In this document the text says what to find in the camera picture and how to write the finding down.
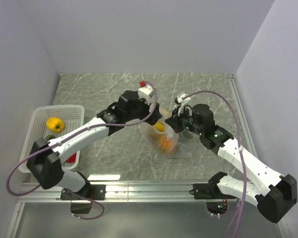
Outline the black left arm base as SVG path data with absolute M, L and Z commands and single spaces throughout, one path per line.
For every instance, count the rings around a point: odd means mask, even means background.
M 92 184 L 87 188 L 81 189 L 79 192 L 73 192 L 63 188 L 60 200 L 70 202 L 70 211 L 76 217 L 89 214 L 93 206 L 99 206 L 100 214 L 96 216 L 98 218 L 105 212 L 104 206 L 99 202 L 105 199 L 105 193 L 106 185 L 104 184 Z

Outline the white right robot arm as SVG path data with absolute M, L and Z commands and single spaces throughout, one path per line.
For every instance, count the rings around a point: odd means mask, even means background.
M 204 147 L 234 165 L 246 175 L 247 182 L 237 180 L 219 172 L 209 180 L 212 197 L 227 194 L 242 198 L 257 207 L 260 214 L 272 223 L 278 223 L 297 203 L 296 179 L 266 166 L 223 127 L 215 123 L 214 114 L 206 104 L 194 105 L 191 110 L 179 113 L 177 109 L 165 121 L 176 132 L 187 130 L 199 136 Z

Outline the clear plastic bag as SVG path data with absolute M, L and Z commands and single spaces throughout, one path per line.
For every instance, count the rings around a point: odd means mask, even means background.
M 169 159 L 187 159 L 192 156 L 194 151 L 197 149 L 199 144 L 199 139 L 192 133 L 188 131 L 182 131 L 181 133 L 175 133 L 174 130 L 168 125 L 165 125 L 165 132 L 157 133 L 153 129 L 153 125 L 143 123 L 140 126 L 140 132 L 144 139 L 150 146 L 150 148 L 156 151 L 158 154 L 163 155 Z M 174 140 L 177 143 L 177 150 L 171 154 L 166 155 L 158 151 L 157 142 L 161 137 L 166 137 L 168 140 Z

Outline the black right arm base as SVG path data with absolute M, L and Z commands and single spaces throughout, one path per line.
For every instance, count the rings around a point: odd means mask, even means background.
M 224 216 L 234 211 L 239 200 L 232 196 L 223 194 L 218 188 L 209 183 L 195 183 L 189 193 L 195 200 L 206 202 L 206 212 L 211 216 Z

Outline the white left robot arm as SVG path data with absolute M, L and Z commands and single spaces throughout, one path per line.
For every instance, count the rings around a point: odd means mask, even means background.
M 27 167 L 43 189 L 60 186 L 71 190 L 78 199 L 85 199 L 90 194 L 89 180 L 80 172 L 64 170 L 62 164 L 89 144 L 132 126 L 133 120 L 154 125 L 160 118 L 155 89 L 127 90 L 118 102 L 78 129 L 50 142 L 44 139 L 35 141 Z

